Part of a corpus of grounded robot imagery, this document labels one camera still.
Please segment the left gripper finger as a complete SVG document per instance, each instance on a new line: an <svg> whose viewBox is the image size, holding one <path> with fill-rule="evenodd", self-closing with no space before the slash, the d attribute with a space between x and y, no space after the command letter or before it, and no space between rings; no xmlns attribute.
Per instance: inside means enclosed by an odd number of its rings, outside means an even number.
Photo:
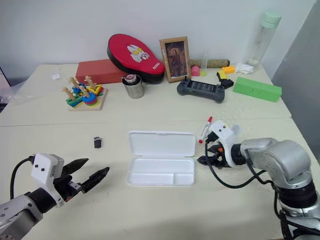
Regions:
<svg viewBox="0 0 320 240"><path fill-rule="evenodd" d="M62 168L63 178L72 178L72 174L78 171L89 160L89 158L79 158L71 161Z"/></svg>
<svg viewBox="0 0 320 240"><path fill-rule="evenodd" d="M107 166L92 174L85 182L81 184L81 192L85 194L98 185L107 176L109 170L110 168Z"/></svg>

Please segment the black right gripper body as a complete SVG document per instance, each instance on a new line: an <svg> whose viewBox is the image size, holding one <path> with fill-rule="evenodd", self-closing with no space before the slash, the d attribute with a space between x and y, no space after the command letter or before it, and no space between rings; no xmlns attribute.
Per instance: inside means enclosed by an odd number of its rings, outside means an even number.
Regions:
<svg viewBox="0 0 320 240"><path fill-rule="evenodd" d="M226 156L225 156L225 149L223 147L223 145L221 143L219 144L215 144L213 146L219 146L220 149L220 154L214 154L214 156L217 157L217 164L216 164L216 167L218 169L222 169L222 168L230 168L229 164L227 163L227 160L226 160Z"/></svg>

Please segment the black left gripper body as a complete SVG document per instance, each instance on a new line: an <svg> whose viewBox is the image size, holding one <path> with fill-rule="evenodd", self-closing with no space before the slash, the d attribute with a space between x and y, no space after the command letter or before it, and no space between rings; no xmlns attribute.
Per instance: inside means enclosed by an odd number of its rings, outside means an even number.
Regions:
<svg viewBox="0 0 320 240"><path fill-rule="evenodd" d="M64 202L68 202L82 191L82 186L79 183L73 182L72 178L70 174L62 172L59 178L53 180L53 186Z"/></svg>

